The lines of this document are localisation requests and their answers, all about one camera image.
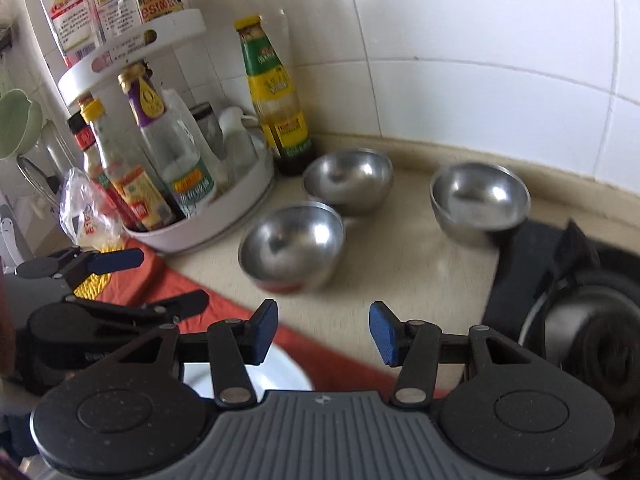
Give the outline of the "large floral white plate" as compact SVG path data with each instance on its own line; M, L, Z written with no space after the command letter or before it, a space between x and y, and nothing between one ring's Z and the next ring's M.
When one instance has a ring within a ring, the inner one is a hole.
M260 365L247 365L246 371L258 401L266 391L312 391L314 385L303 369L277 344L269 349ZM213 399L214 390L207 363L186 363L183 382L201 398Z

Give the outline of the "steel bowl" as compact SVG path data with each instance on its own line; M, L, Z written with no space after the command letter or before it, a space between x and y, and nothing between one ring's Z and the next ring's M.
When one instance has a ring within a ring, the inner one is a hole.
M458 162L437 170L430 185L435 219L450 240L498 248L527 220L532 199L524 181L503 166Z
M238 261L254 285L274 294L298 294L332 278L346 240L342 217L306 202L265 214L240 243Z
M310 200L333 208L343 217L372 214L390 195L394 166L384 153L351 148L325 154L303 173L302 187Z

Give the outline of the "red orange cloth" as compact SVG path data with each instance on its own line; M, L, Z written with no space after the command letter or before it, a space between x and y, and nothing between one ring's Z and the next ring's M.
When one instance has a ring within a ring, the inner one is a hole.
M142 304L193 292L201 287L197 282L172 270L153 249L137 240L128 240L107 248L107 251L125 248L138 248L143 252L141 266L112 274L92 274L74 289L75 296L137 308ZM208 306L205 311L181 322L181 333L201 333L213 322L224 318L247 318L250 314L250 310L219 292L210 288L206 292ZM375 390L383 399L388 399L396 382L391 374L336 352L283 324L278 328L274 343L302 368L314 386L321 391Z

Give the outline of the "clear plastic bag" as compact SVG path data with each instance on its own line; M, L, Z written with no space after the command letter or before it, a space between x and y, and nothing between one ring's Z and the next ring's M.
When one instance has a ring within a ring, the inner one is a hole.
M108 197L78 168L65 175L60 226L74 245L98 252L125 247L125 230Z

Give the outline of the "yellow cap sauce bottle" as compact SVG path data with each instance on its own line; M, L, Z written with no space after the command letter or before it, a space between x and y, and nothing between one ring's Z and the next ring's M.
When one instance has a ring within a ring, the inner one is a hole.
M136 218L137 228L151 232L173 224L176 220L174 212L154 185L141 159L122 142L102 102L87 94L80 99L79 105L98 144L104 172Z

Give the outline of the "red label dark bottle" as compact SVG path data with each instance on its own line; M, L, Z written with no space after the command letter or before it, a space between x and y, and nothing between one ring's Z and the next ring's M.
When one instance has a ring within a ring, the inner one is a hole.
M107 177L100 159L100 152L93 130L85 122L79 112L67 119L67 125L73 133L76 143L84 154L84 171L89 179L108 199L112 207L118 212L120 220L127 229L137 231L142 224L134 216L129 206L118 194L109 177Z

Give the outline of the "black gas stove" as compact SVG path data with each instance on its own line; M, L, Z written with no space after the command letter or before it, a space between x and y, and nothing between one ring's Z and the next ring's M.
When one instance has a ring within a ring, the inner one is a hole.
M600 473L639 475L639 257L528 220L499 247L484 324L608 401L615 418Z

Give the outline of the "purple label vinegar bottle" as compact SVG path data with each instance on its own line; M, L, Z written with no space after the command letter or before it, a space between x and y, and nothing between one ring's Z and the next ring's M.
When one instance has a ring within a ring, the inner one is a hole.
M214 199L216 184L190 131L168 108L142 63L127 66L118 81L156 172L186 218L196 216Z

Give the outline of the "white rotating condiment rack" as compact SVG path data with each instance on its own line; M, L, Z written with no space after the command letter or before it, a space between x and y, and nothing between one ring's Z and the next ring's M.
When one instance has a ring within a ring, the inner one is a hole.
M142 60L206 32L198 9L167 14L138 25L108 40L66 70L58 81L58 91L66 105L81 96L96 92L113 82L128 65ZM220 240L248 218L270 193L274 179L272 156L262 146L250 171L216 198L203 212L153 232L130 231L128 235L165 255L190 252L214 240Z

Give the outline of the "green cup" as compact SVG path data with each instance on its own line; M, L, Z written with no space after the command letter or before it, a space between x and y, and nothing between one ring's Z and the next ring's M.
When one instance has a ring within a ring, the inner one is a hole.
M37 143L43 114L40 104L21 89L6 92L0 100L0 157L26 154Z

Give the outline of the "grey cap glass jar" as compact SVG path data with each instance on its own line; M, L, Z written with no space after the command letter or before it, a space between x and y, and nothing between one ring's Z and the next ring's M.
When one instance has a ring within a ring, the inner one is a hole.
M219 127L213 107L209 103L201 103L190 108L190 112L213 153L220 159L227 157L224 136Z

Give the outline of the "yellow green sauce bottle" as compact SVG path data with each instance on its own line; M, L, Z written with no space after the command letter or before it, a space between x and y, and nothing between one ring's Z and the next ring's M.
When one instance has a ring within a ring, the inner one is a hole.
M274 163L285 177L300 176L316 158L291 75L262 28L258 14L234 22L248 90Z

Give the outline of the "seasoning packet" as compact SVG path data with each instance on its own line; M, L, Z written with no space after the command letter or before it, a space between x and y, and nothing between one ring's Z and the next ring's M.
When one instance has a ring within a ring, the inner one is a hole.
M53 40L71 68L102 44L142 24L138 0L39 0Z

